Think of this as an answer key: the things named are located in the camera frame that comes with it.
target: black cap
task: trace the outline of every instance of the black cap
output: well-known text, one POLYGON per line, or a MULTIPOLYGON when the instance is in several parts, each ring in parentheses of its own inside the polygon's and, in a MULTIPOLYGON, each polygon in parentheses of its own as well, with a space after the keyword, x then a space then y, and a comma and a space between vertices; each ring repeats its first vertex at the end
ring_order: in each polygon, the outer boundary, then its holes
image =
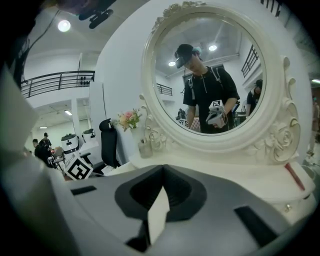
POLYGON ((190 44, 180 44, 174 56, 176 57, 175 65, 179 69, 192 58, 194 47, 190 44))
POLYGON ((259 80, 257 80, 256 82, 255 82, 255 86, 256 87, 259 87, 260 89, 262 89, 262 79, 259 79, 259 80))

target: person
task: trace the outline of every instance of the person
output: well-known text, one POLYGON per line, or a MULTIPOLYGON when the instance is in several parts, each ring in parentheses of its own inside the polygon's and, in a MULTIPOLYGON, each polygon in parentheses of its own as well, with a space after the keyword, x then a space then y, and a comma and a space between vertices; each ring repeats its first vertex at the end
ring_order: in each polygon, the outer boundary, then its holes
POLYGON ((49 135, 47 132, 45 132, 43 136, 44 136, 44 138, 40 141, 40 145, 46 149, 47 155, 48 155, 48 157, 50 157, 51 150, 52 150, 52 148, 51 148, 52 144, 51 144, 50 139, 48 139, 49 135))
POLYGON ((309 150, 307 151, 308 155, 313 156, 314 150, 315 150, 315 142, 316 142, 316 136, 317 132, 319 130, 319 118, 320 118, 320 108, 317 103, 317 98, 315 96, 312 96, 313 104, 312 104, 312 132, 311 132, 311 138, 309 143, 309 150))
POLYGON ((251 113, 255 110, 262 91, 262 79, 259 79, 254 84, 253 91, 250 91, 248 93, 248 96, 246 98, 246 113, 245 116, 248 117, 251 115, 251 113))
POLYGON ((181 44, 174 56, 177 58, 176 66, 184 66, 192 72, 192 76, 185 84, 183 104, 188 105, 187 121, 189 127, 195 118, 196 105, 199 107, 200 130, 205 134, 218 134, 234 127, 232 109, 240 99, 235 82, 224 68, 205 66, 200 59, 201 49, 190 44, 181 44), (224 112, 227 117, 221 118, 224 126, 207 124, 209 107, 213 101, 222 100, 224 112))
POLYGON ((47 167, 50 167, 49 162, 48 162, 48 151, 45 147, 41 146, 38 143, 38 140, 36 138, 33 139, 32 141, 33 146, 34 146, 34 155, 42 160, 47 167))
POLYGON ((186 112, 184 110, 182 110, 181 108, 179 109, 178 117, 180 119, 186 119, 186 112))

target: black chair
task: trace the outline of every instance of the black chair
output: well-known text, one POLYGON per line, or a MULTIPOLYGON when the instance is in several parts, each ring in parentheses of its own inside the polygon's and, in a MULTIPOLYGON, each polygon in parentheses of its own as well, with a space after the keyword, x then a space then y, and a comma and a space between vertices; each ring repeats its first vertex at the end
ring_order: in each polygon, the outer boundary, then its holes
MULTIPOLYGON (((99 125, 99 130, 101 131, 101 158, 103 162, 96 163, 92 165, 93 172, 97 174, 102 174, 101 171, 103 168, 107 166, 112 166, 113 168, 121 166, 116 158, 117 152, 117 130, 114 128, 112 123, 110 123, 110 118, 104 120, 99 125)), ((86 153, 80 155, 87 163, 91 164, 88 156, 91 153, 86 153)))

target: railing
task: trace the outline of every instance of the railing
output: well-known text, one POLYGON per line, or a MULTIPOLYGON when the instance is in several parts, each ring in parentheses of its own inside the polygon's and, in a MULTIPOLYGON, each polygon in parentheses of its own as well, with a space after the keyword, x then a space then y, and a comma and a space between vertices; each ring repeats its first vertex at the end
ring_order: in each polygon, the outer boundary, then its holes
POLYGON ((246 58, 244 65, 241 69, 244 78, 248 75, 248 73, 250 72, 250 70, 252 69, 252 67, 254 66, 254 64, 258 59, 259 59, 259 56, 257 54, 257 51, 255 47, 252 45, 250 48, 248 57, 246 58))
POLYGON ((25 98, 74 87, 88 87, 95 81, 94 71, 68 71, 37 76, 22 82, 21 92, 25 98))
POLYGON ((260 0, 260 3, 264 5, 275 17, 278 17, 281 12, 282 1, 280 0, 260 0))
POLYGON ((160 83, 157 83, 157 87, 158 87, 158 92, 160 94, 172 96, 172 88, 170 88, 168 86, 164 86, 160 83))

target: pink flower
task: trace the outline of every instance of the pink flower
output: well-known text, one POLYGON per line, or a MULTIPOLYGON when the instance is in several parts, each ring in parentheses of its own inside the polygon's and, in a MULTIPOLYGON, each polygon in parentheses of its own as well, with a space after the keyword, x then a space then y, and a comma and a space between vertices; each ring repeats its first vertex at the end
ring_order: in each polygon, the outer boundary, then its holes
POLYGON ((127 119, 129 119, 133 115, 133 113, 132 113, 132 111, 127 111, 124 113, 124 115, 127 119))

